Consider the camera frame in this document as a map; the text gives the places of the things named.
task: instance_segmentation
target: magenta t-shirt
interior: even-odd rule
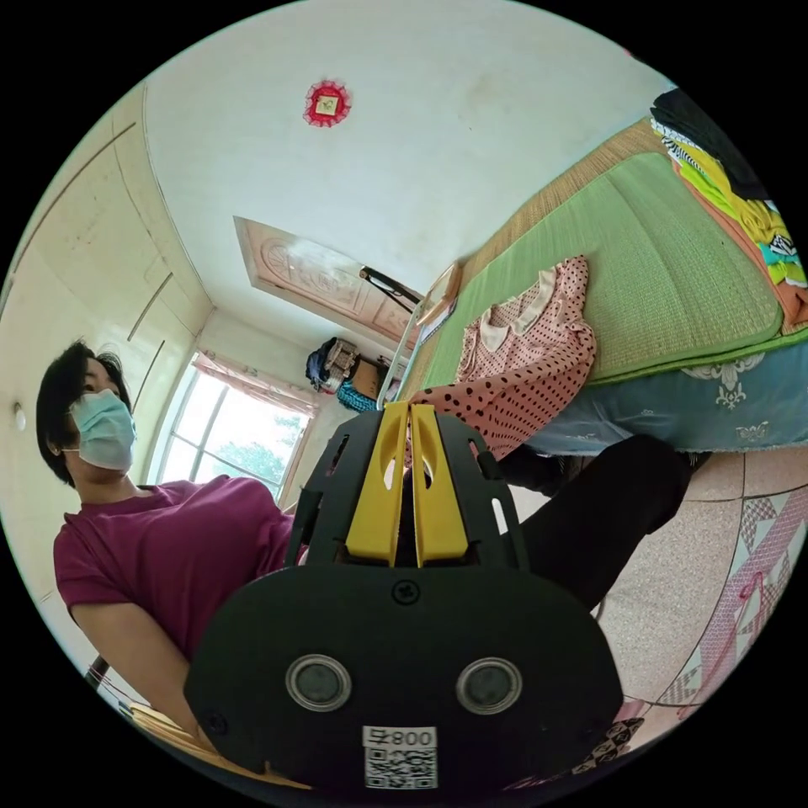
[[[68,611],[136,603],[190,660],[214,612],[283,565],[294,517],[246,477],[150,490],[65,514],[53,547],[56,586]]]

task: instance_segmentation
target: yellow bracket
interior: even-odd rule
[[[462,558],[468,541],[449,462],[431,405],[388,404],[379,426],[359,502],[348,532],[351,556],[396,563],[407,425],[412,427],[412,484],[418,566]],[[391,487],[385,474],[395,461]],[[429,469],[427,487],[424,468]]]
[[[406,401],[385,407],[345,542],[351,556],[387,561],[389,566],[396,563],[408,415],[409,405]],[[385,474],[391,461],[395,461],[395,465],[392,485],[388,488]]]
[[[415,404],[412,424],[412,484],[418,566],[462,558],[469,549],[455,485],[440,439],[435,408]],[[432,481],[427,488],[424,465]]]

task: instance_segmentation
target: red ceiling decoration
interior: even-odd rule
[[[325,80],[313,84],[306,94],[303,118],[311,126],[332,127],[348,117],[351,93],[342,82]]]

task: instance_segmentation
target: white collar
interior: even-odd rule
[[[513,321],[504,326],[493,326],[491,324],[491,315],[494,309],[501,306],[506,306],[508,303],[518,300],[523,297],[532,289],[539,286],[539,293],[536,295],[535,300]],[[530,328],[533,327],[535,322],[541,316],[541,313],[547,308],[550,298],[556,289],[556,268],[547,269],[540,273],[539,280],[533,286],[526,289],[521,295],[512,297],[504,303],[497,303],[491,308],[487,309],[480,318],[480,337],[482,344],[493,354],[495,351],[502,347],[505,338],[510,332],[513,332],[518,337],[522,337]]]

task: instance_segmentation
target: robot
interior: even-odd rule
[[[408,447],[417,562],[400,566]],[[214,616],[185,694],[217,752],[245,769],[410,803],[567,770],[623,703],[597,621],[530,572],[480,434],[406,402],[334,434],[284,566]]]

